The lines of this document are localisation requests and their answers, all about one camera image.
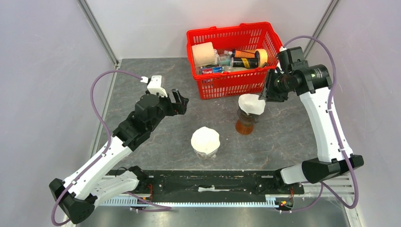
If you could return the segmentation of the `white paper coffee filter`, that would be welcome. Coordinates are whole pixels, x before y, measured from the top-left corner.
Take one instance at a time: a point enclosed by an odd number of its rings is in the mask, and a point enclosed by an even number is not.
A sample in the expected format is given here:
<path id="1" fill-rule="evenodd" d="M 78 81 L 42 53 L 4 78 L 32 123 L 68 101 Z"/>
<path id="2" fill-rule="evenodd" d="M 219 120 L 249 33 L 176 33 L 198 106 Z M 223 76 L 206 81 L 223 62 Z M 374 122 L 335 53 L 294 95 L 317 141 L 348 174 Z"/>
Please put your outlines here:
<path id="1" fill-rule="evenodd" d="M 256 94 L 243 94 L 239 96 L 238 106 L 246 114 L 261 115 L 265 110 L 265 101 Z"/>
<path id="2" fill-rule="evenodd" d="M 214 129 L 201 127 L 192 134 L 191 146 L 197 153 L 212 154 L 220 147 L 220 134 Z"/>

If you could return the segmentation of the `dark glass dripper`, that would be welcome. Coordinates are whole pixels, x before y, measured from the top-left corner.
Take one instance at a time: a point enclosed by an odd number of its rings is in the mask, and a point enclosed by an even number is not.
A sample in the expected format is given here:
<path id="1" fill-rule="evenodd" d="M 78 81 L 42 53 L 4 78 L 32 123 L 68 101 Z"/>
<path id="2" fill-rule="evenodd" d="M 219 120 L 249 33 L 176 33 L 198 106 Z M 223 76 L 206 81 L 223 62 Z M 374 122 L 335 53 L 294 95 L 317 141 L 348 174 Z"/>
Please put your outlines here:
<path id="1" fill-rule="evenodd" d="M 246 113 L 241 108 L 238 108 L 237 115 L 238 115 L 239 122 L 241 122 L 244 125 L 255 124 L 255 123 L 259 122 L 260 115 L 253 114 L 253 113 Z"/>

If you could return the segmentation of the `clear glass dripper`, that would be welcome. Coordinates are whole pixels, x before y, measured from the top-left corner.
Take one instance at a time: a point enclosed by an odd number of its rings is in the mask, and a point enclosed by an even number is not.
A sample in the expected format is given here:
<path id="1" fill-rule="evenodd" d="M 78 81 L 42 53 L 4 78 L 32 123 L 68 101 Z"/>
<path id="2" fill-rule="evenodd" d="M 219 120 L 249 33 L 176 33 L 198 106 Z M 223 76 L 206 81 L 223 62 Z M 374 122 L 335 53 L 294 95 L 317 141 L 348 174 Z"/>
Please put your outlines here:
<path id="1" fill-rule="evenodd" d="M 203 160 L 216 159 L 216 157 L 217 157 L 217 155 L 216 155 L 217 151 L 218 151 L 218 148 L 215 149 L 215 150 L 213 150 L 213 151 L 211 151 L 211 152 L 209 152 L 209 153 L 200 152 L 200 151 L 194 149 L 194 152 L 196 153 L 197 157 L 198 157 L 198 158 L 201 158 L 201 159 L 203 159 Z"/>

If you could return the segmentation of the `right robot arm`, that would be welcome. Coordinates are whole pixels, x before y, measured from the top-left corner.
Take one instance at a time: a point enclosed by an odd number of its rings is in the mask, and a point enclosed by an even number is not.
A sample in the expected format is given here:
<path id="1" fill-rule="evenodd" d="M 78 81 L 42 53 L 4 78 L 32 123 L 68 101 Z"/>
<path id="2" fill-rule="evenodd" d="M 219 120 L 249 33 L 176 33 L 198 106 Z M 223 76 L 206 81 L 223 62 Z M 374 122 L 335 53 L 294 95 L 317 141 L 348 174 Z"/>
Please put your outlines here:
<path id="1" fill-rule="evenodd" d="M 290 92 L 296 92 L 307 111 L 317 144 L 316 158 L 276 171 L 276 192 L 286 193 L 294 183 L 319 183 L 345 174 L 354 178 L 355 170 L 364 165 L 363 157 L 355 155 L 345 139 L 332 90 L 328 69 L 321 64 L 285 73 L 268 70 L 260 99 L 284 102 Z"/>

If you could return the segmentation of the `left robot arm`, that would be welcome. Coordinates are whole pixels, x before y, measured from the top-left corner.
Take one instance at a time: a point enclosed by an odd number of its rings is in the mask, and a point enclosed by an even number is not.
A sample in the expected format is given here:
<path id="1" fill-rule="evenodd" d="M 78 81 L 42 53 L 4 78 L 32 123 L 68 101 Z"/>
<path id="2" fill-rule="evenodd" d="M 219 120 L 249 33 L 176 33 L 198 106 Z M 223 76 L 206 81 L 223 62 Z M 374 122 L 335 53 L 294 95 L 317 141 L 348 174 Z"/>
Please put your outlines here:
<path id="1" fill-rule="evenodd" d="M 143 193 L 147 190 L 148 180 L 138 167 L 106 182 L 100 183 L 100 180 L 149 139 L 165 117 L 186 113 L 189 99 L 177 89 L 172 89 L 172 93 L 174 101 L 170 96 L 147 91 L 135 104 L 134 110 L 111 133 L 100 151 L 70 176 L 63 180 L 55 178 L 50 182 L 49 188 L 55 200 L 51 221 L 55 226 L 69 222 L 81 223 L 102 202 L 121 193 L 133 190 Z"/>

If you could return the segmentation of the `glass carafe with coffee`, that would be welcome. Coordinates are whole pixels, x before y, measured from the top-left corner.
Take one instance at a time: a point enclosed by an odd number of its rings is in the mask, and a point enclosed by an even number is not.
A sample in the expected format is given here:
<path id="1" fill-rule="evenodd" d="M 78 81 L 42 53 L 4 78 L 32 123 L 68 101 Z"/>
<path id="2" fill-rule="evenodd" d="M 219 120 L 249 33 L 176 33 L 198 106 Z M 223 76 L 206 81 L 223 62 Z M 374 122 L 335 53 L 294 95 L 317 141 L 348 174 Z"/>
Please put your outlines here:
<path id="1" fill-rule="evenodd" d="M 240 120 L 237 120 L 237 122 L 235 123 L 235 129 L 238 133 L 242 135 L 249 135 L 253 132 L 254 125 L 254 122 L 242 122 Z"/>

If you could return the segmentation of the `yellow masking tape roll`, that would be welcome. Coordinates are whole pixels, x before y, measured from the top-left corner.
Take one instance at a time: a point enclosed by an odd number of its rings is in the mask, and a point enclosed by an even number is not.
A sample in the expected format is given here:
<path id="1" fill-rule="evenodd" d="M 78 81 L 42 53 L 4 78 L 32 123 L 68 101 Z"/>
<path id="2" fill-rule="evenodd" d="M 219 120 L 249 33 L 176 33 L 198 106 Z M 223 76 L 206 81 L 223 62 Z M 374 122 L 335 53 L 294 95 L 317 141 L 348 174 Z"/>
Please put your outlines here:
<path id="1" fill-rule="evenodd" d="M 265 49 L 256 49 L 255 58 L 258 59 L 258 68 L 263 68 L 268 63 L 268 54 Z"/>

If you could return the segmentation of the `black orange cylindrical can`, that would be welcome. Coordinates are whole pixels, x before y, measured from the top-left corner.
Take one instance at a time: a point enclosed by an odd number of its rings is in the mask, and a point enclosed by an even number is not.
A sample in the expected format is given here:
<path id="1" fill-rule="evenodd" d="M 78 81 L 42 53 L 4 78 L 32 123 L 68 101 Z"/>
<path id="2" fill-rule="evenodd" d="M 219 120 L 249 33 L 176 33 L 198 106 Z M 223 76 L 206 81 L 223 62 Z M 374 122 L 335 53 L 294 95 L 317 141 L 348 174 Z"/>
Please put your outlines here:
<path id="1" fill-rule="evenodd" d="M 246 69 L 255 69 L 259 66 L 259 60 L 255 56 L 255 50 L 232 51 L 231 67 L 240 67 Z"/>

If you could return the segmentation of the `blue red packet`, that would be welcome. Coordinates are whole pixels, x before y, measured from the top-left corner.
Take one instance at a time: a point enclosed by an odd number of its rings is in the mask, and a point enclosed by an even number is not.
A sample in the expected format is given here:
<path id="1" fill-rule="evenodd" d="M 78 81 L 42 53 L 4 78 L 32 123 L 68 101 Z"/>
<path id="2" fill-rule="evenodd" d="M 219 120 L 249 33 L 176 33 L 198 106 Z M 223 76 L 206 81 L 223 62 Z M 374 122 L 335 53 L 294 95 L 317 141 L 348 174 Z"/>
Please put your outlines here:
<path id="1" fill-rule="evenodd" d="M 214 66 L 214 67 L 200 67 L 200 74 L 201 75 L 206 75 L 206 74 L 213 74 L 213 73 L 222 73 L 225 71 L 225 68 L 222 66 Z"/>

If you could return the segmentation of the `beige paper towel roll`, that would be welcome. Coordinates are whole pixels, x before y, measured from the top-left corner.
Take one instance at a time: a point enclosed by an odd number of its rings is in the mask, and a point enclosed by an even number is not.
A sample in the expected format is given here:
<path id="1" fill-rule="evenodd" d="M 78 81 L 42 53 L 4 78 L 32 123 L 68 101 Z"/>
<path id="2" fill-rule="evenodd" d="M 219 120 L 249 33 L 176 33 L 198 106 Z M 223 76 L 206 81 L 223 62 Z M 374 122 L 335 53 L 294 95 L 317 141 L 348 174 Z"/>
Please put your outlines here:
<path id="1" fill-rule="evenodd" d="M 195 67 L 215 64 L 215 54 L 212 42 L 192 46 L 192 56 Z"/>

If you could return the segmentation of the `red plastic shopping basket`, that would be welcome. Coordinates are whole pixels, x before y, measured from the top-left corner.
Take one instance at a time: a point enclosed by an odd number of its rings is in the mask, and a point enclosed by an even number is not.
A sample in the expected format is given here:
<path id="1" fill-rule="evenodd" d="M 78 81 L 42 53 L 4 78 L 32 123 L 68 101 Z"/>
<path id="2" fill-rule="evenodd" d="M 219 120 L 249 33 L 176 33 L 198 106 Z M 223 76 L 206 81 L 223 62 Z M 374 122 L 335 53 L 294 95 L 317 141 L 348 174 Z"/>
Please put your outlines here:
<path id="1" fill-rule="evenodd" d="M 229 27 L 208 27 L 189 30 L 187 37 L 187 56 L 201 99 L 237 96 L 247 93 L 260 93 L 269 69 L 275 69 L 276 58 L 282 42 L 271 23 L 241 23 Z M 224 50 L 265 49 L 268 54 L 267 65 L 263 68 L 236 72 L 199 74 L 195 67 L 192 46 L 211 42 L 219 52 Z"/>

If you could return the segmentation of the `clear plastic bottle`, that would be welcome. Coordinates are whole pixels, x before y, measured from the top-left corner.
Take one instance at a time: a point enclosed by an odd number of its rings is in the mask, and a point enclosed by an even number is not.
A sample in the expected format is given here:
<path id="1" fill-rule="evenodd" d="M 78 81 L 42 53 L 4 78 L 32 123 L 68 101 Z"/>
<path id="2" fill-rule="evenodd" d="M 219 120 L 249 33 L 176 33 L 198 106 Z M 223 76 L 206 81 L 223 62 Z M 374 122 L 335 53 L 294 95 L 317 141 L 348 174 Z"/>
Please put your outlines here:
<path id="1" fill-rule="evenodd" d="M 217 54 L 216 63 L 219 66 L 231 66 L 232 65 L 233 52 L 224 50 L 223 53 Z"/>

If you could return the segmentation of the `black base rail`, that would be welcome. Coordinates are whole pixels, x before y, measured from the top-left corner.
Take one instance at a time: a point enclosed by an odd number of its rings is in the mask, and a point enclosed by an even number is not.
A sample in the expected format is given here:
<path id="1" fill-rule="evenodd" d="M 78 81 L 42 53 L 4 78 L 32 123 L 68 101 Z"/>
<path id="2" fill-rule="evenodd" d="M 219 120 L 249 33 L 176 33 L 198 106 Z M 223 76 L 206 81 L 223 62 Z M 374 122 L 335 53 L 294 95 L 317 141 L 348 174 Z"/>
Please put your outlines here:
<path id="1" fill-rule="evenodd" d="M 145 170 L 136 195 L 150 194 L 152 202 L 252 203 L 266 195 L 304 194 L 298 183 L 284 185 L 270 170 Z"/>

